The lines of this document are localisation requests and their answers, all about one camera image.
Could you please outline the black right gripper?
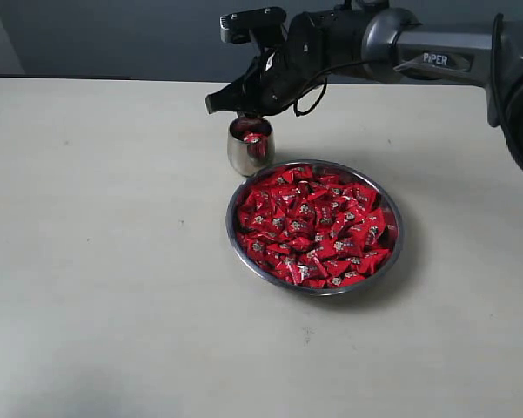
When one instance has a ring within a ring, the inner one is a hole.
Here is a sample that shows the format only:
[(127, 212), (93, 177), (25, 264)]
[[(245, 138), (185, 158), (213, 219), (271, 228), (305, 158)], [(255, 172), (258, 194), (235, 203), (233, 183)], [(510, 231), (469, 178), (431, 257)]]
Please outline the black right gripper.
[(235, 112), (248, 119), (277, 115), (292, 105), (324, 63), (319, 47), (283, 44), (255, 57), (240, 84), (208, 94), (206, 110)]

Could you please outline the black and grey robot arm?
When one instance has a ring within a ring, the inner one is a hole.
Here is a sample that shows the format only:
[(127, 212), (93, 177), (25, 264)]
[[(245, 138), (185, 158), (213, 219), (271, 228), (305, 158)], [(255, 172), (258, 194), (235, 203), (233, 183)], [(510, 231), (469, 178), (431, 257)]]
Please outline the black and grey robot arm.
[(207, 111), (274, 116), (296, 109), (332, 74), (394, 84), (446, 80), (482, 88), (488, 124), (499, 127), (523, 171), (523, 21), (429, 25), (386, 1), (346, 1), (288, 18), (279, 7), (227, 14), (227, 44), (255, 43), (246, 72), (205, 99)]

